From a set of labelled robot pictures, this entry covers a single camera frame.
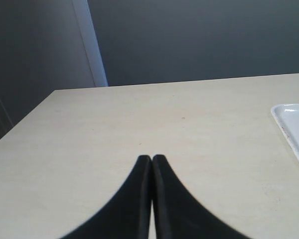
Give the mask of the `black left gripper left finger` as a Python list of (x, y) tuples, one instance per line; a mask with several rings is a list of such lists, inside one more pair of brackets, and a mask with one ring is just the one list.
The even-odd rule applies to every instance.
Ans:
[(65, 239), (147, 239), (151, 214), (152, 161), (137, 158), (115, 195)]

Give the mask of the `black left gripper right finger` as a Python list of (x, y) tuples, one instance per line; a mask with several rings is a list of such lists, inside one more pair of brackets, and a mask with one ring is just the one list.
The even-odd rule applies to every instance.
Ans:
[(152, 160), (153, 210), (158, 239), (246, 239), (202, 206), (179, 180), (167, 158)]

